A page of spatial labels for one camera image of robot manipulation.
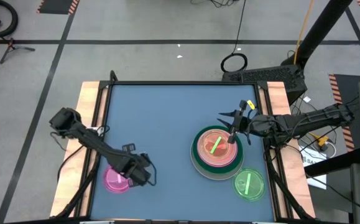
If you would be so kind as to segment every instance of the wooden table frame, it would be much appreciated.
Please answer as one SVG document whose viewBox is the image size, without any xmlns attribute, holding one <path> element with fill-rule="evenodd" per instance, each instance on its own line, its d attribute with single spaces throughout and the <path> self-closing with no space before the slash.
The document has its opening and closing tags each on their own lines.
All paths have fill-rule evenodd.
<svg viewBox="0 0 360 224">
<path fill-rule="evenodd" d="M 102 87 L 104 87 L 102 82 L 83 82 L 81 86 L 76 110 L 81 114 L 82 123 L 85 126 L 92 126 L 92 121 L 94 121 L 94 126 L 101 126 L 103 124 L 108 89 Z M 262 88 L 259 90 L 263 113 L 269 114 L 269 111 L 272 111 L 273 114 L 290 114 L 284 84 L 282 82 L 268 82 L 266 87 L 266 91 Z M 99 108 L 96 108 L 97 101 L 99 101 Z M 295 139 L 291 140 L 288 144 L 298 149 L 298 143 Z M 66 159 L 79 147 L 80 144 L 76 139 L 69 140 L 64 159 Z M 88 170 L 90 171 L 94 163 L 95 152 L 90 151 L 89 155 L 86 156 L 85 149 L 73 156 L 73 158 L 70 159 L 63 167 L 50 213 L 51 216 L 60 213 L 78 190 L 87 157 L 90 157 L 90 163 L 88 166 Z M 282 162 L 278 162 L 276 159 L 274 161 L 275 169 L 278 170 L 278 167 L 282 166 L 282 171 L 285 174 L 285 180 L 289 191 L 296 198 L 297 202 L 305 209 L 305 211 L 314 217 L 315 212 L 300 153 L 296 152 L 291 147 L 285 147 L 280 151 L 279 157 L 282 159 Z M 89 186 L 83 195 L 82 204 L 78 208 L 80 216 L 87 215 L 88 213 L 90 192 L 91 189 Z M 294 211 L 289 212 L 289 205 L 287 205 L 284 195 L 278 186 L 276 186 L 276 192 L 274 194 L 278 198 L 278 213 L 280 217 L 291 218 L 293 216 L 294 218 L 297 218 L 297 214 Z"/>
</svg>

